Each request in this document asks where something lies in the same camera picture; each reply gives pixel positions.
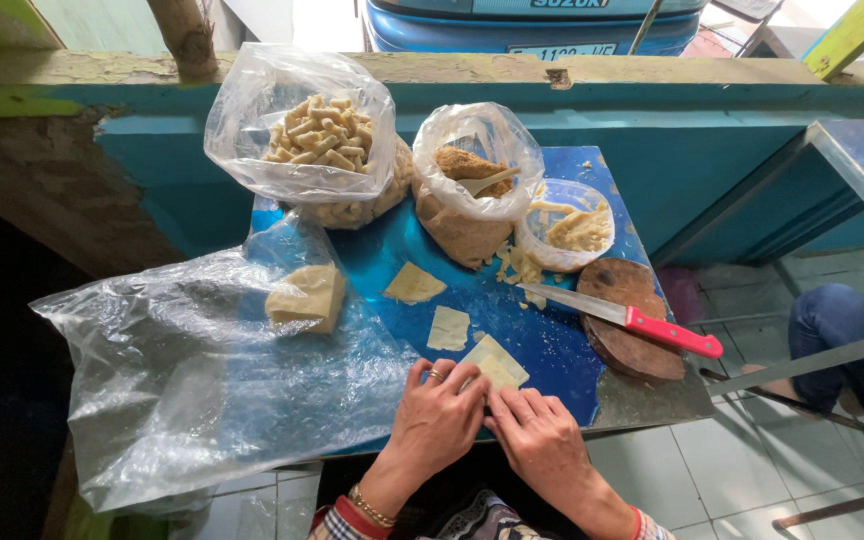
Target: patterned shirt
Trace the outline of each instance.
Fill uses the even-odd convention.
[[[635,511],[635,533],[630,540],[676,540],[642,510]],[[382,528],[355,510],[345,496],[334,506],[316,512],[308,540],[385,540],[390,528]],[[544,540],[519,514],[490,490],[482,490],[472,505],[452,516],[436,534],[437,540]]]

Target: person's leg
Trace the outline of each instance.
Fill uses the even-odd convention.
[[[864,295],[842,284],[827,284],[802,294],[789,319],[792,359],[864,339]],[[831,411],[848,384],[864,393],[864,359],[793,377],[792,387],[802,399]]]

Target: wooden cutting board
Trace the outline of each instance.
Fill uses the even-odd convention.
[[[652,271],[624,258],[600,258],[579,276],[576,292],[635,306],[647,317],[666,320],[666,304],[656,294]],[[679,350],[582,313],[582,327],[602,362],[616,371],[652,383],[679,381],[686,375]]]

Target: blue car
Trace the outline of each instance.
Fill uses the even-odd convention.
[[[636,54],[678,56],[710,0],[665,0]],[[366,0],[372,50],[626,55],[652,0]]]

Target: plaid sleeve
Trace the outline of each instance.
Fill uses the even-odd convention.
[[[318,510],[312,523],[308,540],[385,540],[392,531],[367,520],[345,496],[339,497],[334,506]]]
[[[632,540],[675,540],[671,532],[662,528],[645,512],[635,507],[632,509],[638,514],[638,534]]]

